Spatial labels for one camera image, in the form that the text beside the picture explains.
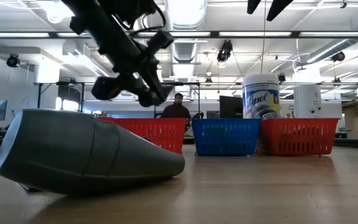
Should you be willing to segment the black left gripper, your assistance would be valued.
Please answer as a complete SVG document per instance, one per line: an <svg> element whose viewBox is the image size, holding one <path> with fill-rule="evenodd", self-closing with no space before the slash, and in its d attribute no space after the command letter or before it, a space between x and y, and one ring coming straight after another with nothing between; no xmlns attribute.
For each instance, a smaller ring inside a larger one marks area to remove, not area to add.
<svg viewBox="0 0 358 224"><path fill-rule="evenodd" d="M165 49L174 41L173 36L159 30L148 40L147 45L140 44L123 34L116 40L107 41L99 46L98 52L113 65L117 77L99 77L91 90L98 100L111 100L122 91L138 96L139 103L165 101L174 89L164 85L157 75L159 61L154 57L160 49Z"/></svg>

